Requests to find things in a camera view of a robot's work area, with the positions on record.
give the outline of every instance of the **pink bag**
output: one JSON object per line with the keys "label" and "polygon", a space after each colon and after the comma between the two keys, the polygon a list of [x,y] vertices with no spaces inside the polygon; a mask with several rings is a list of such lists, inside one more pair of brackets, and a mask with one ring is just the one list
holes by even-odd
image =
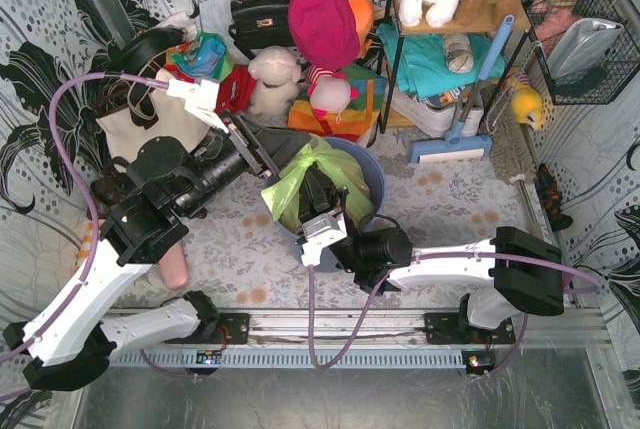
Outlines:
{"label": "pink bag", "polygon": [[300,54],[323,69],[342,69],[360,52],[348,0],[291,0],[289,30]]}

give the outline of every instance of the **yellow plush toy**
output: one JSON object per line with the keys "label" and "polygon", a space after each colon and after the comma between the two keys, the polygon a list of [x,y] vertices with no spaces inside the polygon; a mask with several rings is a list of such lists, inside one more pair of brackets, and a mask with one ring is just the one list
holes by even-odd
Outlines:
{"label": "yellow plush toy", "polygon": [[511,109],[518,124],[528,124],[538,130],[542,125],[542,97],[529,85],[526,74],[510,74],[507,84],[512,87]]}

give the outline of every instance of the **plastic bag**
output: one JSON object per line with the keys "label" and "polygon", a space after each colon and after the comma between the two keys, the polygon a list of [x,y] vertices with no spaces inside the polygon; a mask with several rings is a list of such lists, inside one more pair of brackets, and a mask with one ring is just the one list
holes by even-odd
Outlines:
{"label": "plastic bag", "polygon": [[356,227],[369,221],[367,216],[375,214],[376,208],[369,199],[369,187],[364,182],[360,164],[350,154],[331,145],[320,138],[300,149],[300,152],[280,173],[280,181],[262,191],[262,198],[267,204],[274,221],[280,221],[291,232],[300,231],[298,220],[299,192],[307,169],[313,163],[329,176],[338,188],[346,187],[346,212]]}

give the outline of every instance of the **black wire shelf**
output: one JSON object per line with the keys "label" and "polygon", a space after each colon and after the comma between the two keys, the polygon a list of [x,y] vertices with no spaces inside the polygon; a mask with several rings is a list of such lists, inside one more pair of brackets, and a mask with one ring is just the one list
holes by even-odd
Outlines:
{"label": "black wire shelf", "polygon": [[[523,0],[525,12],[531,22],[532,30],[529,36],[532,41],[539,40],[542,43],[542,47],[536,50],[536,56],[554,105],[609,104],[638,73],[640,49],[637,38],[634,38],[629,30],[628,21],[618,12],[612,1]],[[553,34],[554,31],[549,30],[549,22],[567,20],[571,16],[606,19],[621,24],[623,30],[595,64],[554,78],[549,70],[547,58],[565,32]],[[546,32],[543,32],[543,24],[547,25]]]}

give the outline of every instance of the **teal towel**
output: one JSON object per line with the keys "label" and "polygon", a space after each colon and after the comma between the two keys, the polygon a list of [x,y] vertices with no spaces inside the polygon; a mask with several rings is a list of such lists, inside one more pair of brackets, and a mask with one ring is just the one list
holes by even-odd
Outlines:
{"label": "teal towel", "polygon": [[[380,24],[377,34],[384,45],[389,64],[393,67],[398,46],[398,31],[390,24]],[[440,35],[406,36],[398,67],[397,84],[400,90],[417,94],[422,99],[476,82],[491,41],[476,34],[469,34],[469,41],[473,51],[473,69],[466,74],[456,74],[447,69]],[[500,77],[504,67],[505,57],[498,57],[489,78]]]}

